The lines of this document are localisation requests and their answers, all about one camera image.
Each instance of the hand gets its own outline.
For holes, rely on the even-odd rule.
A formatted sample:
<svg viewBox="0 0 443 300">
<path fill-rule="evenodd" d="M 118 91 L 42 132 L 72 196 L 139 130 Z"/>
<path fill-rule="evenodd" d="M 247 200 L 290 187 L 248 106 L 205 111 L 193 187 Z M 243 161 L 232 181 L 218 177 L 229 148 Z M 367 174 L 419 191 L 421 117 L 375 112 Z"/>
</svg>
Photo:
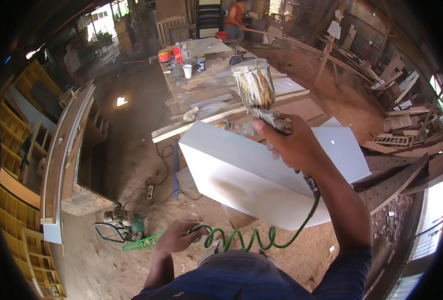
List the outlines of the hand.
<svg viewBox="0 0 443 300">
<path fill-rule="evenodd" d="M 256 120 L 253 126 L 268 141 L 267 148 L 273 152 L 273 159 L 278 159 L 281 155 L 289 168 L 312 174 L 325 165 L 324 162 L 329 158 L 302 117 L 280 114 L 282 119 L 287 117 L 291 118 L 293 131 L 288 136 L 279 134 L 272 126 L 260 120 Z"/>
<path fill-rule="evenodd" d="M 174 221 L 158 239 L 154 251 L 169 255 L 187 249 L 194 240 L 209 234 L 208 229 L 203 227 L 187 235 L 190 229 L 199 224 L 199 221 Z"/>
</svg>

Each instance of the white cup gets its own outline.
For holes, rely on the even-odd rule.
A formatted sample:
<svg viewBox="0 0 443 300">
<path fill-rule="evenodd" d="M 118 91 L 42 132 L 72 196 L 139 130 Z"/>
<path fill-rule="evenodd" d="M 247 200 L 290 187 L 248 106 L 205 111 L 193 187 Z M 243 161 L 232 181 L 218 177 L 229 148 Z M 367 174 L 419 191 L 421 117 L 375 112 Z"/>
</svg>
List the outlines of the white cup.
<svg viewBox="0 0 443 300">
<path fill-rule="evenodd" d="M 183 71 L 185 72 L 185 78 L 189 79 L 191 78 L 191 73 L 192 73 L 192 65 L 183 65 Z"/>
</svg>

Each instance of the paint can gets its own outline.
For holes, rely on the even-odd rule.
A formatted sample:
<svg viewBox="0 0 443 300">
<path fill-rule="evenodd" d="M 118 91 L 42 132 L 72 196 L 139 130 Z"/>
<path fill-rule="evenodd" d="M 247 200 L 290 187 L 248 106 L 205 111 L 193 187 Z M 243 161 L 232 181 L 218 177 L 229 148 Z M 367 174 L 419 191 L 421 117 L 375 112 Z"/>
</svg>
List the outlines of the paint can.
<svg viewBox="0 0 443 300">
<path fill-rule="evenodd" d="M 198 72 L 205 71 L 205 57 L 198 57 L 196 59 L 195 65 Z"/>
<path fill-rule="evenodd" d="M 183 64 L 182 44 L 180 44 L 180 42 L 176 42 L 173 46 L 173 57 L 175 57 L 178 64 Z"/>
<path fill-rule="evenodd" d="M 166 63 L 169 62 L 172 56 L 170 55 L 170 50 L 168 49 L 162 49 L 158 51 L 158 60 L 160 63 Z"/>
<path fill-rule="evenodd" d="M 231 67 L 246 108 L 269 110 L 275 103 L 270 65 L 264 58 L 246 60 Z"/>
</svg>

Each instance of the man in gray shirt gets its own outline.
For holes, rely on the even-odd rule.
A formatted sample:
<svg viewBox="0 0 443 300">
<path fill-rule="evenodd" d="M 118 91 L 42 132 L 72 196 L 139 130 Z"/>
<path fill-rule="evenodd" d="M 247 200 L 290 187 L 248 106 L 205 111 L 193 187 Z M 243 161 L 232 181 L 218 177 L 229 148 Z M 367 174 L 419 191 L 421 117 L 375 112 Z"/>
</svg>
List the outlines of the man in gray shirt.
<svg viewBox="0 0 443 300">
<path fill-rule="evenodd" d="M 65 49 L 66 54 L 65 57 L 63 57 L 65 67 L 68 70 L 70 76 L 75 80 L 75 82 L 82 86 L 85 84 L 85 78 L 78 53 L 76 50 L 72 49 L 71 44 L 67 44 Z"/>
</svg>

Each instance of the blue stick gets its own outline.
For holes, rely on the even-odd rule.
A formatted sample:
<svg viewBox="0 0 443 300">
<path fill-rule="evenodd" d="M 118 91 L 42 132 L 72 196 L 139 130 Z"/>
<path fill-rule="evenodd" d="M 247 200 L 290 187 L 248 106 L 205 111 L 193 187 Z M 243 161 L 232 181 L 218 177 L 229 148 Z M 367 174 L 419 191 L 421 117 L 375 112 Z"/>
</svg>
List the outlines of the blue stick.
<svg viewBox="0 0 443 300">
<path fill-rule="evenodd" d="M 178 139 L 173 143 L 173 198 L 178 199 Z"/>
</svg>

